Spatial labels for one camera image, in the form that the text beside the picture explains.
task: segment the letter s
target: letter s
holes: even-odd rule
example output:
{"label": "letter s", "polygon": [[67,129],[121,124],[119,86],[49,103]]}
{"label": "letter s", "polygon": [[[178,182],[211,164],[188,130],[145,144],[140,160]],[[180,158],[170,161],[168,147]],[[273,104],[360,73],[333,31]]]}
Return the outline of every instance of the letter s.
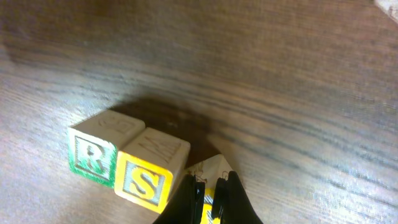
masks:
{"label": "letter s", "polygon": [[[149,177],[149,180],[143,178],[144,174]],[[153,173],[141,167],[136,167],[135,169],[133,169],[131,175],[132,180],[136,184],[130,184],[130,192],[143,199],[152,199],[155,196],[155,189],[152,188],[151,184],[154,187],[157,187],[159,184],[159,176],[154,175]]]}

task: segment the wooden table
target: wooden table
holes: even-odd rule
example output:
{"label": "wooden table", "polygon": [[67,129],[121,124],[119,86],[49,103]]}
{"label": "wooden table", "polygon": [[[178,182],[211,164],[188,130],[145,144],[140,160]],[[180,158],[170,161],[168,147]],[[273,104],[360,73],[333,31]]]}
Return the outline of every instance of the wooden table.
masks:
{"label": "wooden table", "polygon": [[222,152],[264,223],[398,223],[398,25],[372,1],[0,2],[2,223],[152,223],[69,171],[103,109]]}

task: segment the wooden block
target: wooden block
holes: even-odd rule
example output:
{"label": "wooden block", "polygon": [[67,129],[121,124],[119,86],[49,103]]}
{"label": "wooden block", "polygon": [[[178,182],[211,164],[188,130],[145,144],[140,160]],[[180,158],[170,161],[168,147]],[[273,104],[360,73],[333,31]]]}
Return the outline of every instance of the wooden block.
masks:
{"label": "wooden block", "polygon": [[375,3],[391,19],[398,22],[398,0],[375,0]]}
{"label": "wooden block", "polygon": [[113,188],[118,149],[144,129],[143,121],[110,110],[69,127],[70,170]]}
{"label": "wooden block", "polygon": [[221,177],[227,180],[228,173],[231,170],[231,166],[221,154],[201,161],[185,170],[188,174],[196,175],[197,181],[206,183],[201,224],[220,224],[219,218],[214,220],[211,218],[214,192],[218,178]]}
{"label": "wooden block", "polygon": [[189,142],[147,128],[118,152],[115,193],[161,213],[189,150]]}

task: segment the wood grain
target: wood grain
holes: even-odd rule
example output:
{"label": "wood grain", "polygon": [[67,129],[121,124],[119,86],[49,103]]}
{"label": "wood grain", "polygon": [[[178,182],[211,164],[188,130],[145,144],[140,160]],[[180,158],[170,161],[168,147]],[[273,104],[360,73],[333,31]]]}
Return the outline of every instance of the wood grain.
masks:
{"label": "wood grain", "polygon": [[372,1],[0,1],[4,223],[151,223],[68,169],[112,108],[222,152],[264,223],[398,223],[398,26]]}

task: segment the yellow border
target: yellow border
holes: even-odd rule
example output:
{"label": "yellow border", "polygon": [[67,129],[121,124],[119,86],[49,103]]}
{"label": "yellow border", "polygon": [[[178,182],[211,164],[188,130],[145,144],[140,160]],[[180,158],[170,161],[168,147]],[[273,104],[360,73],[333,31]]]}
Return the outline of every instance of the yellow border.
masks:
{"label": "yellow border", "polygon": [[[126,173],[127,161],[132,162],[133,164],[141,166],[152,172],[155,172],[156,174],[163,175],[165,177],[162,192],[160,193],[158,206],[146,202],[145,200],[139,197],[133,196],[129,193],[125,193],[123,191],[124,175]],[[154,212],[162,213],[167,204],[167,199],[169,197],[172,180],[173,180],[173,173],[171,173],[169,170],[159,167],[155,164],[151,164],[150,162],[143,161],[142,159],[129,155],[125,152],[122,151],[118,152],[118,161],[116,165],[116,178],[114,183],[114,192],[116,195],[125,198],[131,202],[134,202],[138,205],[146,207]]]}

